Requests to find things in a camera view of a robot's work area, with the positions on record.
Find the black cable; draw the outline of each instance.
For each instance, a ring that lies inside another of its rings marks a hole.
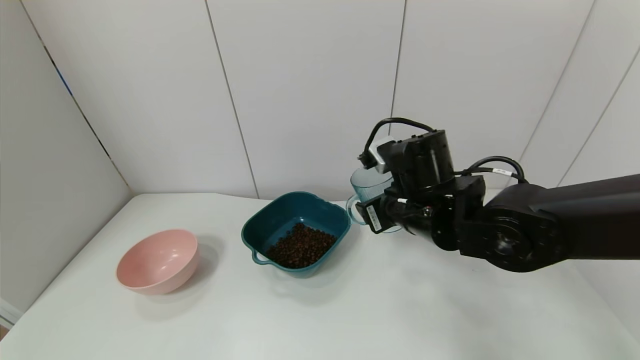
[[[454,174],[455,175],[467,176],[467,175],[476,174],[476,173],[479,173],[479,172],[493,172],[494,174],[507,175],[507,174],[505,174],[503,172],[505,170],[501,170],[500,172],[495,172],[494,170],[496,170],[496,169],[490,168],[490,167],[477,167],[477,168],[468,168],[468,169],[462,170],[462,171],[456,171],[456,172],[454,172]],[[518,179],[518,184],[529,184],[529,182],[524,177],[522,177],[520,174],[516,174],[516,173],[510,172],[510,174],[508,174],[508,176],[511,176],[514,179]]]
[[[484,165],[484,164],[490,163],[492,161],[499,161],[499,162],[507,163],[507,164],[511,165],[516,170],[516,173],[518,175],[520,175],[522,178],[524,178],[524,170],[522,169],[520,164],[517,161],[515,161],[514,159],[507,158],[506,156],[488,156],[488,157],[486,157],[484,159],[476,161],[473,165],[468,167],[466,170],[471,170],[471,169],[477,168],[480,165]]]
[[[373,142],[373,138],[376,137],[376,133],[378,133],[378,130],[380,130],[380,128],[382,126],[387,125],[387,124],[409,125],[409,126],[418,127],[420,129],[423,129],[423,130],[427,131],[428,133],[432,133],[432,132],[435,131],[431,126],[427,126],[425,124],[421,124],[421,123],[413,121],[413,120],[405,119],[403,117],[390,117],[390,118],[387,118],[387,119],[384,119],[384,120],[380,120],[373,127],[373,130],[371,130],[371,135],[369,135],[369,139],[367,139],[367,143],[364,145],[363,154],[367,154],[367,152],[369,151],[369,146],[371,146],[371,143]]]

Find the coffee bean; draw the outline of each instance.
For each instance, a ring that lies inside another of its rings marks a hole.
[[[318,261],[337,238],[301,222],[267,250],[267,257],[286,268],[306,268]]]

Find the cup handle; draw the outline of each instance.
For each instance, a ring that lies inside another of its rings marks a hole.
[[[260,260],[258,259],[258,252],[255,249],[251,250],[251,257],[253,258],[253,262],[258,264],[258,265],[268,265],[271,264],[270,261],[264,261],[264,260]]]
[[[351,221],[356,223],[356,224],[360,224],[360,225],[367,225],[366,222],[364,221],[359,221],[357,220],[354,216],[353,216],[353,210],[351,209],[353,207],[353,204],[355,204],[356,201],[358,201],[358,196],[357,195],[352,195],[349,200],[347,200],[347,204],[345,205],[345,208],[347,210],[347,214],[349,214],[349,218],[351,218]]]

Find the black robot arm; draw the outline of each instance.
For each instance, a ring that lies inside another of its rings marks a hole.
[[[430,237],[445,250],[483,258],[514,272],[537,270],[565,259],[640,259],[640,175],[546,189],[529,184],[521,166],[502,156],[455,172],[444,130],[417,126],[426,134],[373,142],[379,123],[358,158],[365,168],[391,172],[383,195],[356,208],[375,233],[400,225]],[[490,161],[514,172],[480,167]],[[487,205],[479,172],[518,179]]]

